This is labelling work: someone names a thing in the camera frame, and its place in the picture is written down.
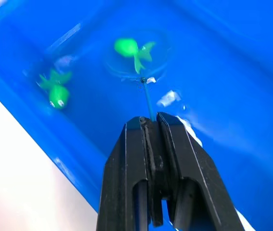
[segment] blue water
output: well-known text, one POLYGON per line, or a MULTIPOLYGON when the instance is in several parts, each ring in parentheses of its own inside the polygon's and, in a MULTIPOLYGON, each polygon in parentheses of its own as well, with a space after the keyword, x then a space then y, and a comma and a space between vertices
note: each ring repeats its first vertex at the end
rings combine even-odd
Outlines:
POLYGON ((273 0, 24 0, 0 15, 0 100, 96 211, 124 123, 149 117, 143 85, 106 67, 110 44, 134 32, 147 42, 154 32, 136 32, 147 30, 167 38, 153 54, 153 110, 188 121, 235 207, 273 230, 273 0), (65 55, 71 98, 56 111, 36 81, 65 55), (180 100, 157 103, 170 91, 180 100))

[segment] toy fish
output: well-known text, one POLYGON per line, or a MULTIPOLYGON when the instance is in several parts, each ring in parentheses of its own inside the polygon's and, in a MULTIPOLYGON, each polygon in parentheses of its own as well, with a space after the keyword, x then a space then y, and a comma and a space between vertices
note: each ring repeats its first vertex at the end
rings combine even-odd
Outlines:
POLYGON ((155 42, 148 42, 139 50, 137 42, 132 38, 120 38, 115 42, 114 49, 123 57, 134 57, 135 70, 140 74, 140 70, 145 69, 140 59, 144 59, 148 62, 152 61, 150 51, 155 45, 155 42))
POLYGON ((62 84, 67 83, 71 78, 72 73, 59 74, 55 70, 50 71, 50 79, 39 75, 42 82, 39 86, 44 90, 49 90, 49 101, 52 107, 63 109, 68 102, 69 91, 62 84))

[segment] water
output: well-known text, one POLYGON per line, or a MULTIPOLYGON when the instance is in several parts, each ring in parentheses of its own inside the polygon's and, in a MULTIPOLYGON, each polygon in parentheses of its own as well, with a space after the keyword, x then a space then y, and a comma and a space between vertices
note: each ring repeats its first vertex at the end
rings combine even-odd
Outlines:
POLYGON ((259 53, 246 53, 246 40, 238 37, 245 43, 237 46, 237 33, 190 8, 192 1, 185 7, 155 0, 78 4, 27 3, 0 24, 8 44, 0 39, 0 86, 18 96, 11 104, 21 102, 12 112, 27 111, 28 117, 19 117, 23 126, 43 128, 28 131, 70 170, 82 195, 97 210, 103 164, 124 123, 150 116, 139 76, 129 60, 115 56, 112 44, 123 36, 140 44, 155 40, 144 73, 155 79, 147 84, 152 110, 180 117, 215 161, 236 208, 257 230, 273 230, 273 72, 256 62, 259 53), (49 21, 37 21, 47 13, 49 21), (75 34, 56 42, 78 24, 75 34), (73 73, 60 111, 36 84, 51 68, 73 73))

